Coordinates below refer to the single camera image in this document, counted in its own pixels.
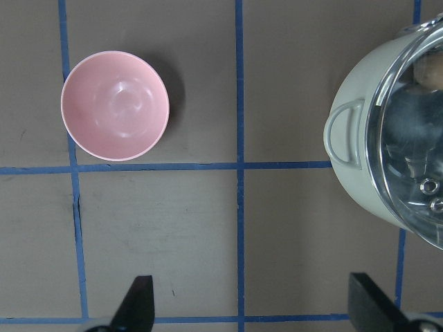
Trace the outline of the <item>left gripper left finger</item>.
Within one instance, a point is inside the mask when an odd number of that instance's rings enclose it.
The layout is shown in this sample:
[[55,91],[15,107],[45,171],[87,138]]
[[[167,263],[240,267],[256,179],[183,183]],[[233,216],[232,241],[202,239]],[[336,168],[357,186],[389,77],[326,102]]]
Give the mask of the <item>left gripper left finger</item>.
[[153,325],[153,279],[151,275],[137,276],[112,317],[109,328],[110,331],[149,332]]

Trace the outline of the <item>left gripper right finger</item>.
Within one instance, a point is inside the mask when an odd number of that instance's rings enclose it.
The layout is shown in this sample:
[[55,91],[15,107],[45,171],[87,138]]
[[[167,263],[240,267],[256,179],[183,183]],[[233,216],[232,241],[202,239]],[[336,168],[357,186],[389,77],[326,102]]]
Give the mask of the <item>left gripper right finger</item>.
[[350,273],[347,310],[356,331],[408,331],[410,320],[366,273]]

